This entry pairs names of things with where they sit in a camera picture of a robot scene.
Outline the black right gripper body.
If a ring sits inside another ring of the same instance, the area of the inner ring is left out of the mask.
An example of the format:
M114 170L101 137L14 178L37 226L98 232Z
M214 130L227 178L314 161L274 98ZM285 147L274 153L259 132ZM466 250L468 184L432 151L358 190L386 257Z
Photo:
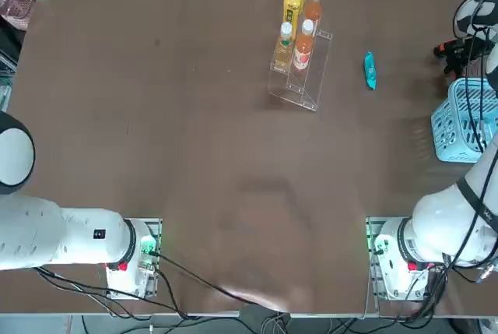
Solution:
M487 55L487 43L480 38L457 38L454 40L454 56L460 62L474 61Z

